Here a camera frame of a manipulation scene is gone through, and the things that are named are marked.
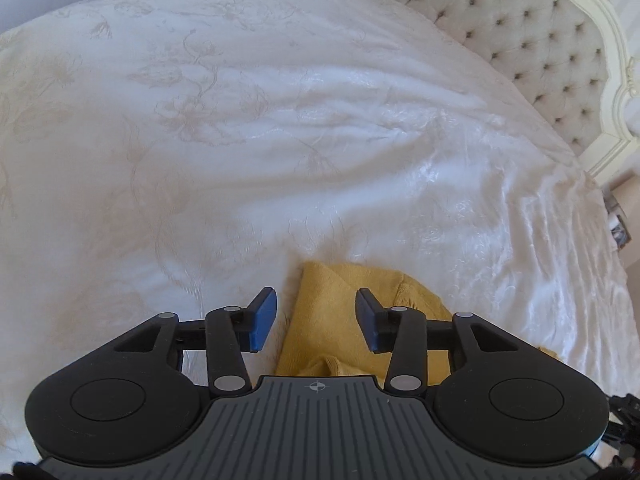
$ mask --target bed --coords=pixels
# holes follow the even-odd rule
[[[88,0],[0,36],[0,468],[47,374],[301,264],[399,269],[640,393],[596,183],[490,63],[393,0]],[[201,354],[184,371],[205,381]]]
[[[511,79],[601,186],[638,150],[635,60],[610,0],[397,1]]]

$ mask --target white bedspread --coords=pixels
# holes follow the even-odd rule
[[[273,286],[247,358],[273,370],[310,258],[401,269],[640,394],[600,192],[510,82],[391,0],[67,7],[0,36],[0,136],[0,469],[36,458],[41,379],[158,312]]]

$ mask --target gray ribbed plate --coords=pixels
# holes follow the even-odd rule
[[[489,462],[448,440],[419,400],[388,396],[371,377],[265,377],[247,396],[216,400],[156,458],[41,466],[60,480],[583,480],[598,470],[587,457],[543,468]]]

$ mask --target black circular housing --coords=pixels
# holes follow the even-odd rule
[[[179,371],[148,353],[112,351],[89,354],[42,381],[25,420],[44,455],[113,465],[167,449],[199,411],[198,391]]]
[[[533,348],[478,352],[438,387],[437,419],[454,440],[514,465],[563,462],[607,427],[607,399],[590,379]]]

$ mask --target yellow cloth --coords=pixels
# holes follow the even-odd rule
[[[370,288],[384,307],[408,306],[428,319],[451,320],[438,296],[398,270],[307,262],[276,375],[375,375],[384,382],[391,354],[376,355],[367,348],[354,306],[361,287]],[[439,384],[449,375],[447,353],[429,352],[428,384]]]

